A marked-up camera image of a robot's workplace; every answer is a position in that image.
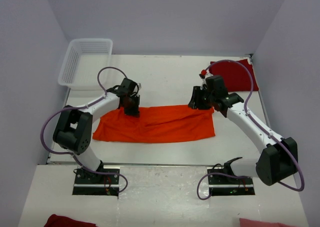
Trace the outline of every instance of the red cloth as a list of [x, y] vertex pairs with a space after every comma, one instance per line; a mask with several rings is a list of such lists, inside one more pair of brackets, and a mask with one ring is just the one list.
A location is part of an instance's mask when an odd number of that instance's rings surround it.
[[294, 227], [283, 223], [269, 223], [256, 220], [250, 220], [246, 218], [240, 218], [241, 227]]
[[140, 117], [125, 115], [122, 108], [101, 117], [93, 139], [130, 143], [175, 143], [215, 136], [214, 109], [187, 105], [139, 107]]
[[[251, 64], [248, 63], [247, 59], [237, 61], [243, 64], [250, 72], [253, 78], [253, 90], [258, 91], [258, 85], [256, 82], [254, 70]], [[209, 72], [213, 75], [220, 75], [223, 77], [226, 88], [229, 92], [235, 91], [250, 91], [250, 79], [248, 73], [236, 63], [221, 62], [212, 66]]]
[[97, 227], [97, 226], [94, 223], [76, 221], [72, 218], [53, 214], [48, 218], [44, 227]]

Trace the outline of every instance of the gray wall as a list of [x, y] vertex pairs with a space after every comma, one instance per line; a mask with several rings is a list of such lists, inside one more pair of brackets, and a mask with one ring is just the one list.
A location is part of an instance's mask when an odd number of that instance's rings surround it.
[[298, 143], [300, 197], [311, 227], [320, 225], [319, 11], [319, 0], [285, 0], [253, 56], [272, 128]]
[[110, 38], [114, 54], [253, 53], [283, 0], [48, 0], [68, 40]]
[[0, 0], [0, 226], [18, 225], [45, 161], [40, 129], [63, 105], [58, 62], [67, 46], [47, 0]]

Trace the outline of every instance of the pink cloth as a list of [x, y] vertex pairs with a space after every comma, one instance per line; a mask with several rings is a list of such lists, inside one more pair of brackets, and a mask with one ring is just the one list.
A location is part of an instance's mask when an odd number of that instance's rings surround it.
[[241, 227], [294, 227], [283, 223], [268, 223], [256, 220], [250, 220], [246, 218], [240, 218]]

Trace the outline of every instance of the white basket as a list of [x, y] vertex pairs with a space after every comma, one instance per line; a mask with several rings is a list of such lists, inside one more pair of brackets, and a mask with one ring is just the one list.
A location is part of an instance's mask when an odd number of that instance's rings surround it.
[[[99, 90], [99, 70], [109, 66], [113, 42], [108, 38], [78, 38], [69, 43], [60, 70], [58, 83], [72, 90]], [[100, 81], [107, 81], [106, 72]]]

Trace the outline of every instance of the orange cloth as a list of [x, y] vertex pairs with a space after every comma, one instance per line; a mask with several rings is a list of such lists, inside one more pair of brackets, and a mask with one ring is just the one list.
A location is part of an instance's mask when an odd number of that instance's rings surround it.
[[191, 109], [187, 105], [140, 107], [140, 117], [116, 109], [101, 119], [93, 139], [132, 143], [174, 143], [215, 136], [213, 108]]

